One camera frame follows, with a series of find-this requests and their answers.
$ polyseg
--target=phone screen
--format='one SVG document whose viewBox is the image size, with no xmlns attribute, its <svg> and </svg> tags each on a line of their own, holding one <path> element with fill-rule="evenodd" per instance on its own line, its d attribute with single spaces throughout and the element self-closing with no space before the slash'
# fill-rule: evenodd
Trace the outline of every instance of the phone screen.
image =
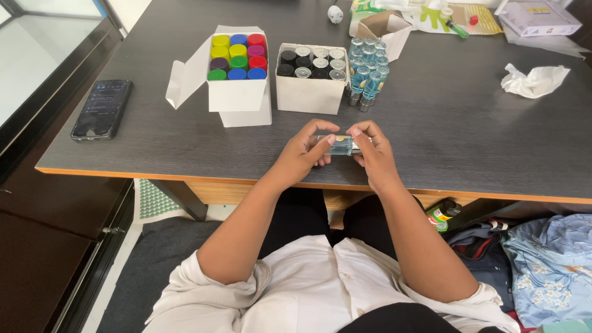
<svg viewBox="0 0 592 333">
<path fill-rule="evenodd" d="M 72 130 L 72 138 L 112 133 L 129 88 L 129 80 L 96 81 Z"/>
</svg>

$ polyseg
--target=green dotted mat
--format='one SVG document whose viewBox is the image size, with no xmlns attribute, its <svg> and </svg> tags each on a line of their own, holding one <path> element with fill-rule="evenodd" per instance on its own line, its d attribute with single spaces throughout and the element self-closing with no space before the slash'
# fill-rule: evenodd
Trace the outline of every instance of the green dotted mat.
<svg viewBox="0 0 592 333">
<path fill-rule="evenodd" d="M 181 210 L 150 181 L 140 179 L 140 218 L 147 219 L 174 210 Z"/>
</svg>

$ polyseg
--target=yellow bottle cap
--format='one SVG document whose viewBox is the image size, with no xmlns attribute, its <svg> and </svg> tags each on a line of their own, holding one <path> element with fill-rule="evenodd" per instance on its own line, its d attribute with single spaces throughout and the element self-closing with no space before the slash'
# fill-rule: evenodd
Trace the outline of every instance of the yellow bottle cap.
<svg viewBox="0 0 592 333">
<path fill-rule="evenodd" d="M 230 61 L 230 56 L 228 54 L 228 49 L 224 46 L 214 46 L 210 50 L 210 55 L 213 58 L 225 58 L 226 60 Z"/>
<path fill-rule="evenodd" d="M 232 45 L 229 48 L 230 51 L 230 57 L 236 57 L 236 56 L 243 56 L 245 58 L 247 57 L 247 47 L 242 45 L 242 44 L 236 44 L 236 45 Z"/>
<path fill-rule="evenodd" d="M 212 37 L 212 46 L 224 46 L 225 48 L 230 47 L 230 38 L 227 35 L 217 35 Z"/>
</svg>

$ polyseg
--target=green glove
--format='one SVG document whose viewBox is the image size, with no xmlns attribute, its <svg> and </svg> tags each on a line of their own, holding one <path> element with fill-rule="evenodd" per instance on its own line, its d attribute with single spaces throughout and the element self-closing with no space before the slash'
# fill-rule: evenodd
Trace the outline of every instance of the green glove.
<svg viewBox="0 0 592 333">
<path fill-rule="evenodd" d="M 444 29 L 445 33 L 450 32 L 450 28 L 446 25 L 446 21 L 440 17 L 440 10 L 439 9 L 430 9 L 424 5 L 422 5 L 422 16 L 419 17 L 421 22 L 425 22 L 427 17 L 430 17 L 430 21 L 432 22 L 432 28 L 438 29 L 438 21 L 442 24 L 442 28 Z"/>
</svg>

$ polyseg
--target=small white figurine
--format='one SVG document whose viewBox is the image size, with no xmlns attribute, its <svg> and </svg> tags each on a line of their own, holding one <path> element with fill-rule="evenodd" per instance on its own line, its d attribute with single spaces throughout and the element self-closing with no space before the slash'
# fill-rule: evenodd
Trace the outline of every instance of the small white figurine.
<svg viewBox="0 0 592 333">
<path fill-rule="evenodd" d="M 333 5 L 329 7 L 329 10 L 327 11 L 327 16 L 329 17 L 331 22 L 338 24 L 343 19 L 343 11 L 341 10 L 341 8 Z"/>
</svg>

